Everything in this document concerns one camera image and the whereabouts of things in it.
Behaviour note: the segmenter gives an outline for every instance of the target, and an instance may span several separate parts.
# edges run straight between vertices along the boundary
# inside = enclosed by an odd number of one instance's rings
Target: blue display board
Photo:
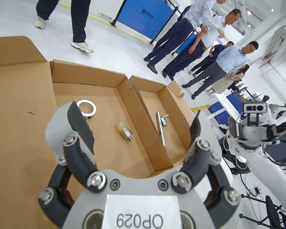
[[[154,39],[172,14],[163,0],[127,0],[117,21]]]
[[[183,42],[183,44],[178,48],[178,50],[176,50],[176,52],[175,53],[177,53],[177,54],[180,54],[187,46],[189,46],[190,45],[190,43],[193,41],[193,40],[195,40],[197,38],[197,35],[196,34],[191,34],[189,37],[188,37],[188,39],[187,40],[185,40],[184,42]]]

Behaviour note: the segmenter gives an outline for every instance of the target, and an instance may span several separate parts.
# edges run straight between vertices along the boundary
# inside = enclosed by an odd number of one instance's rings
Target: cardboard box
[[[172,167],[152,119],[124,74],[47,62],[27,37],[0,37],[0,229],[55,228],[37,201],[56,167],[45,129],[57,107],[80,99],[91,100],[97,107],[87,123],[95,137],[100,170],[145,178]],[[169,113],[173,121],[174,114]],[[131,130],[132,142],[126,142],[115,127],[120,121]],[[172,137],[181,146],[183,138]],[[74,200],[82,189],[71,178],[68,190]]]
[[[167,126],[163,127],[166,151],[171,162],[178,165],[189,149],[189,129],[194,119],[193,112],[182,98],[184,93],[180,94],[181,88],[176,81],[165,86],[159,82],[132,76],[130,82],[153,123],[155,132],[159,131],[156,112],[159,111],[161,116],[169,114],[166,118]]]

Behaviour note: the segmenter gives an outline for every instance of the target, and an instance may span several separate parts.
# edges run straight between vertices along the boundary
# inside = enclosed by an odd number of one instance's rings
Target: short black hair
[[[249,44],[250,44],[250,45],[253,45],[254,48],[255,48],[255,50],[258,49],[258,42],[256,42],[256,41],[251,41]]]
[[[241,11],[239,9],[232,10],[229,14],[233,13],[234,15],[239,14],[239,18],[241,18]]]

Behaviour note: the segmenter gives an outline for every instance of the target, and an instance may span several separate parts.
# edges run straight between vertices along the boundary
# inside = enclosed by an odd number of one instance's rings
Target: light blue shirt
[[[242,47],[233,45],[219,53],[216,62],[224,72],[235,72],[247,62],[247,55],[242,54],[241,49]]]

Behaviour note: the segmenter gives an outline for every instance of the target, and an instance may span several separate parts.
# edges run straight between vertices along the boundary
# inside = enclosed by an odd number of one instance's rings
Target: belt
[[[184,18],[183,20],[185,20],[191,27],[192,31],[194,31],[194,27],[193,25],[191,24],[191,22],[189,20],[187,20],[186,18]]]

